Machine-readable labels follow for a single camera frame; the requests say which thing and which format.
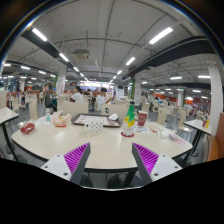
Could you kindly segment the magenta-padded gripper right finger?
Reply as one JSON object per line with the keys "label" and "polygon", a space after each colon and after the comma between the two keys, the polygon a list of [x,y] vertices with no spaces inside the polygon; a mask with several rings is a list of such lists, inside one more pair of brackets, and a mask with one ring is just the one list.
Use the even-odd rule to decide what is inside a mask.
{"label": "magenta-padded gripper right finger", "polygon": [[167,154],[158,155],[137,143],[132,144],[132,154],[144,185],[182,169],[182,167]]}

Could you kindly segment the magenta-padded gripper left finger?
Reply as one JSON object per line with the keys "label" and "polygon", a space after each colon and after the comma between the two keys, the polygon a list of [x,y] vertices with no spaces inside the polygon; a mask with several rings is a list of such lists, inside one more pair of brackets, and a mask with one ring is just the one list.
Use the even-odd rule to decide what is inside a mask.
{"label": "magenta-padded gripper left finger", "polygon": [[85,143],[64,155],[56,154],[42,169],[79,185],[90,152],[90,143]]}

